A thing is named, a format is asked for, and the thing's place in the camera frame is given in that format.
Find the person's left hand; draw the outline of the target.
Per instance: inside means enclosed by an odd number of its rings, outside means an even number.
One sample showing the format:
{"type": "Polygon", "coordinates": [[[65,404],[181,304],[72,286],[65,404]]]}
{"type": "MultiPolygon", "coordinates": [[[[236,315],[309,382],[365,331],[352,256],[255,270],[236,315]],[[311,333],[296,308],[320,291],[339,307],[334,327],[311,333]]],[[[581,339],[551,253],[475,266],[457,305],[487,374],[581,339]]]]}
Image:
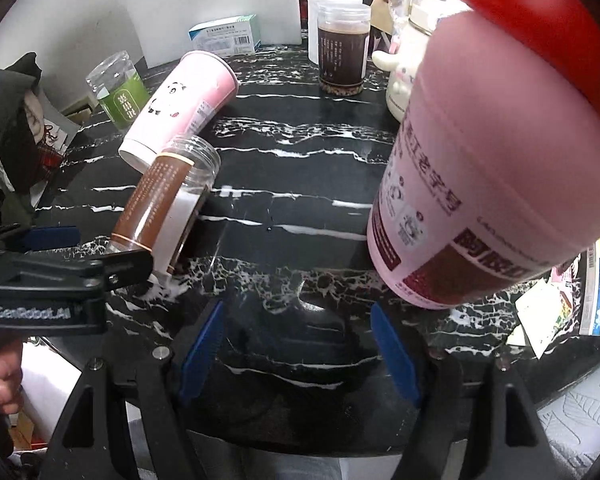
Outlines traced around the person's left hand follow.
{"type": "Polygon", "coordinates": [[[21,384],[22,372],[21,340],[14,340],[0,349],[0,413],[18,413],[23,406],[21,384]]]}

